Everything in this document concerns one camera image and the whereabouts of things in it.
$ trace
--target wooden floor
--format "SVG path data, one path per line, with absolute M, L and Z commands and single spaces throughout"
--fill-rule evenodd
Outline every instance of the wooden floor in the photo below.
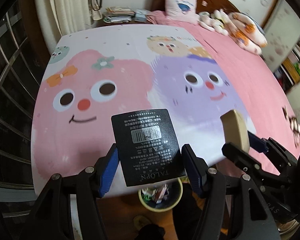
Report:
M 202 209 L 204 200 L 196 200 Z M 144 215 L 154 224 L 163 227 L 166 231 L 165 240 L 178 240 L 172 210 L 163 213 L 151 212 L 140 203 L 138 194 L 99 199 L 98 206 L 109 240 L 133 240 L 138 235 L 133 225 L 133 218 L 137 215 Z

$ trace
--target black pants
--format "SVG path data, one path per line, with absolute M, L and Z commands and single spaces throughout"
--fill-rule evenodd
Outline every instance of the black pants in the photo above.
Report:
M 201 213 L 201 209 L 192 196 L 191 186 L 183 184 L 180 202 L 172 209 L 173 224 L 178 240 L 192 239 Z M 154 224 L 146 225 L 141 228 L 135 240 L 163 240 L 164 234 L 163 228 Z

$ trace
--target pink pillow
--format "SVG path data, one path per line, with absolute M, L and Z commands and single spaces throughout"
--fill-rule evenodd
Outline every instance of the pink pillow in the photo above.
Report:
M 198 24 L 197 0 L 165 0 L 165 8 L 166 16 L 171 20 Z

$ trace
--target cartoon tablecloth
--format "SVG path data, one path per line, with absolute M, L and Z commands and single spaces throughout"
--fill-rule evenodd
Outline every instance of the cartoon tablecloth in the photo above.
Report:
M 54 173 L 78 174 L 115 142 L 111 116 L 166 108 L 180 148 L 208 165 L 223 159 L 220 116 L 238 109 L 254 125 L 219 65 L 185 29 L 116 25 L 63 36 L 45 71 L 34 110 L 31 162 L 40 193 Z M 119 165 L 106 196 L 126 187 Z

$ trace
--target orange bow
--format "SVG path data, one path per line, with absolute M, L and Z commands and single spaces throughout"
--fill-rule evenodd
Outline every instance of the orange bow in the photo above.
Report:
M 49 84 L 50 87 L 55 87 L 60 83 L 62 78 L 66 76 L 74 75 L 77 73 L 77 71 L 78 69 L 75 66 L 71 65 L 67 67 L 61 74 L 54 74 L 49 78 L 47 78 L 47 83 Z

